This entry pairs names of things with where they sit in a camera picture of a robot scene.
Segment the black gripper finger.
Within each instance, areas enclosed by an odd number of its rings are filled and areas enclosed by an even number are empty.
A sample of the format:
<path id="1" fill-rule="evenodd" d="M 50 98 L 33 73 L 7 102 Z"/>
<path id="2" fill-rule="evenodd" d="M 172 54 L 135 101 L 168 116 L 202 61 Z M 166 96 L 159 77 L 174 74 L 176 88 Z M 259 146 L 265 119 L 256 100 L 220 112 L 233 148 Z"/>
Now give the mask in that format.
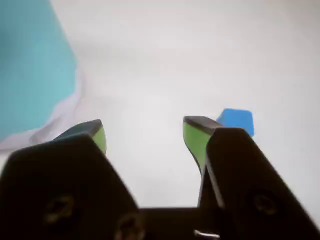
<path id="1" fill-rule="evenodd" d="M 0 176 L 3 240 L 141 240 L 138 207 L 106 157 L 99 119 L 13 152 Z"/>
<path id="2" fill-rule="evenodd" d="M 211 188 L 222 240 L 317 240 L 295 195 L 240 127 L 205 116 L 183 118 L 183 140 Z"/>

